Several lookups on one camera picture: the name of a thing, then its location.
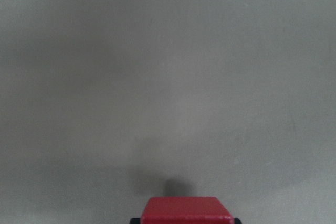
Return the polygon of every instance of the gray floor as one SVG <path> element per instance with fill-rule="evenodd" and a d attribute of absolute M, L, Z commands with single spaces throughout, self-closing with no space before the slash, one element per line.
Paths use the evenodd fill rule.
<path fill-rule="evenodd" d="M 0 91 L 0 223 L 335 222 L 336 0 L 0 0 Z"/>

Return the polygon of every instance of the red object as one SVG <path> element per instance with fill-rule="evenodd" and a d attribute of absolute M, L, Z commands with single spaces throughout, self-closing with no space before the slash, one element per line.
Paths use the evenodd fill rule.
<path fill-rule="evenodd" d="M 150 198 L 141 224 L 234 224 L 216 197 Z"/>

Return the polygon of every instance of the gray surface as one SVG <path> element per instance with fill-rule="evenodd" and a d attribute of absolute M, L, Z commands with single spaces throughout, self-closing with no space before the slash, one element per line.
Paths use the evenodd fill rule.
<path fill-rule="evenodd" d="M 217 196 L 336 219 L 336 0 L 0 0 L 0 223 Z"/>

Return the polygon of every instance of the gray background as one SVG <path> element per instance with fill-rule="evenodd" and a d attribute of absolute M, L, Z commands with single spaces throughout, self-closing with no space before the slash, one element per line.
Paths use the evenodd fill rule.
<path fill-rule="evenodd" d="M 162 195 L 336 219 L 336 0 L 0 0 L 0 223 Z"/>

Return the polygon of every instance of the red block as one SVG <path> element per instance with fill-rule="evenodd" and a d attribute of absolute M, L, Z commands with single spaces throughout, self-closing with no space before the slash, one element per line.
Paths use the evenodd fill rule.
<path fill-rule="evenodd" d="M 141 224 L 234 224 L 234 218 L 216 197 L 154 197 Z"/>

